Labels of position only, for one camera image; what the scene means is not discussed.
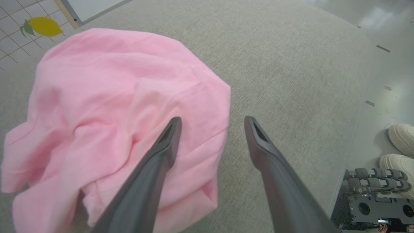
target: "green leaf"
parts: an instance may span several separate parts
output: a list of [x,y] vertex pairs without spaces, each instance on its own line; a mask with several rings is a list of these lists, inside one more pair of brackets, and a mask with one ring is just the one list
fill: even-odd
[[24,32],[23,32],[23,26],[21,26],[21,27],[20,27],[20,31],[22,32],[22,34],[23,34],[23,36],[24,36],[24,37],[27,37],[27,36],[24,34]]
[[30,26],[30,24],[29,24],[29,22],[27,20],[24,22],[23,28],[24,28],[24,30],[25,30],[26,33],[29,33],[31,35],[34,35],[33,27]]

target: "textured gray surface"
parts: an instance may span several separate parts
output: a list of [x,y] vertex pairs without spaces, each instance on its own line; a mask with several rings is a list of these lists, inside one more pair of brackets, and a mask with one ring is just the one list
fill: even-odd
[[[272,232],[263,184],[248,156],[253,115],[330,215],[369,73],[370,45],[336,16],[287,0],[132,1],[92,27],[147,31],[181,41],[231,86],[219,207],[185,232]],[[40,57],[0,79],[0,134],[24,122]],[[13,195],[0,196],[0,232],[13,232]],[[71,232],[87,232],[78,214]]]

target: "crumpled pink fabric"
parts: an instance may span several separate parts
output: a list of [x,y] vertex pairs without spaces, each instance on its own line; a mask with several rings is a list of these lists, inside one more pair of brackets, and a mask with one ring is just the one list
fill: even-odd
[[17,233],[65,232],[76,200],[93,226],[172,117],[183,121],[154,232],[178,232],[217,207],[230,87],[178,41],[91,29],[39,63],[27,122],[6,135],[2,191]]

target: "sneaker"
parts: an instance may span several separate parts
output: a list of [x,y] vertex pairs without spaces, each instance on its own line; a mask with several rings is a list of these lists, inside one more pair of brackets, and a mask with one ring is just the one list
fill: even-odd
[[[414,187],[414,159],[397,154],[388,154],[383,155],[380,158],[380,168],[383,169],[397,169],[399,171],[405,172],[408,179],[407,182]],[[402,192],[406,198],[414,199],[414,190],[411,189],[408,192]]]
[[414,126],[409,124],[393,125],[388,129],[388,136],[399,151],[414,157]]

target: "round hole in bracket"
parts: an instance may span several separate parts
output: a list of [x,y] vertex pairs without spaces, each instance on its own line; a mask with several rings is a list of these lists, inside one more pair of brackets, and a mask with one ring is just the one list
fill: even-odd
[[409,217],[409,218],[412,218],[413,216],[414,216],[414,211],[413,211],[413,208],[411,208],[411,206],[409,206],[409,205],[404,205],[403,207],[402,207],[402,211],[404,212],[404,214],[407,216],[407,217]]
[[359,209],[359,212],[361,212],[361,214],[369,215],[370,209],[366,203],[363,203],[363,202],[359,203],[358,209]]

